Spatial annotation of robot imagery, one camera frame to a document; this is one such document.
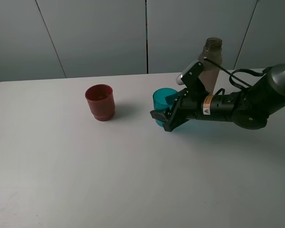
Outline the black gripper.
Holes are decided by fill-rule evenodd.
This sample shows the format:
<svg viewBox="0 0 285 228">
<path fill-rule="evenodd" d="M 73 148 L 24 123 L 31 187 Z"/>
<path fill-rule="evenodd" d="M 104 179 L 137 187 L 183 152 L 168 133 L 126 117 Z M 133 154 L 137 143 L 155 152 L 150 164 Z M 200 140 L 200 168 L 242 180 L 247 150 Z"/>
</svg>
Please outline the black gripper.
<svg viewBox="0 0 285 228">
<path fill-rule="evenodd" d="M 167 132 L 173 131 L 189 120 L 231 122 L 238 94 L 193 95 L 183 89 L 165 97 L 170 108 L 150 111 L 151 117 L 163 124 Z"/>
</svg>

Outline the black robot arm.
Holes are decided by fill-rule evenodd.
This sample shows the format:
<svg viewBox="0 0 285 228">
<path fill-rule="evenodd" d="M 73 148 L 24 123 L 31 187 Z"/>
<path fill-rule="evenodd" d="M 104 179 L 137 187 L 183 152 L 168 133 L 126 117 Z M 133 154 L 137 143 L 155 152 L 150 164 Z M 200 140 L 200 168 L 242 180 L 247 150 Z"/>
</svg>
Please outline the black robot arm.
<svg viewBox="0 0 285 228">
<path fill-rule="evenodd" d="M 185 88 L 165 97 L 168 107 L 150 112 L 153 119 L 163 123 L 165 131 L 171 132 L 192 119 L 233 122 L 241 128 L 257 130 L 285 106 L 285 64 L 267 67 L 261 73 L 235 70 L 228 73 L 229 82 L 239 91 L 227 95 L 221 88 L 210 95 L 199 78 L 206 62 L 218 66 L 206 57 L 191 63 L 176 80 Z"/>
</svg>

